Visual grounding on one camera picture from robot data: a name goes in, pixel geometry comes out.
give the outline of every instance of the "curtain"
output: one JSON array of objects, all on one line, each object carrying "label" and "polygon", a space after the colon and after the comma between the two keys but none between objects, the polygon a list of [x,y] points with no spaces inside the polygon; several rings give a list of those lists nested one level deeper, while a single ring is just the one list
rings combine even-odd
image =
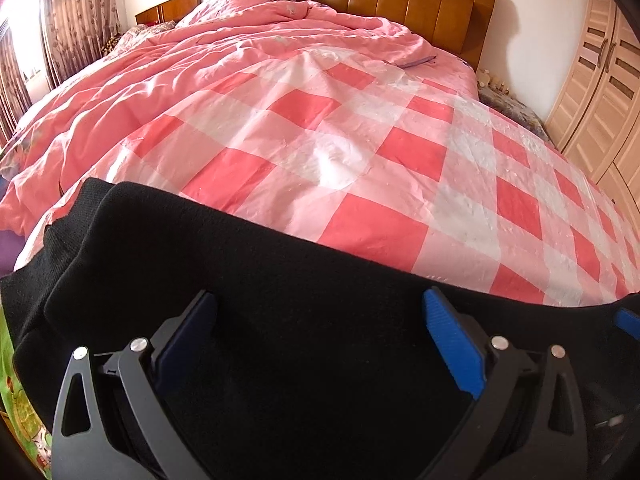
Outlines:
[{"label": "curtain", "polygon": [[0,40],[0,145],[11,139],[18,121],[30,106],[31,99],[15,58],[14,38],[8,28]]},{"label": "curtain", "polygon": [[55,88],[102,57],[118,33],[116,0],[40,0],[42,50],[49,86]]}]

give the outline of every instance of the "wardrobe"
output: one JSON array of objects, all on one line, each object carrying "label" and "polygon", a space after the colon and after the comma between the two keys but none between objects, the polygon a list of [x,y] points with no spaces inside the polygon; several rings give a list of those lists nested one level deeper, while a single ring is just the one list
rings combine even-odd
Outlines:
[{"label": "wardrobe", "polygon": [[582,37],[545,127],[640,232],[640,41],[613,0],[588,0]]}]

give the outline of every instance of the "pink comforter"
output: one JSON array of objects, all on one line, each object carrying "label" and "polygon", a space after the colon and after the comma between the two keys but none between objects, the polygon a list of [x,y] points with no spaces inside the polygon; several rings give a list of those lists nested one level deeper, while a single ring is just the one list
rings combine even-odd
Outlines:
[{"label": "pink comforter", "polygon": [[30,235],[25,264],[97,176],[525,301],[598,304],[638,290],[628,223],[474,86],[461,61],[401,25],[319,4],[270,2],[176,28],[31,112],[2,160],[15,176],[0,229]]}]

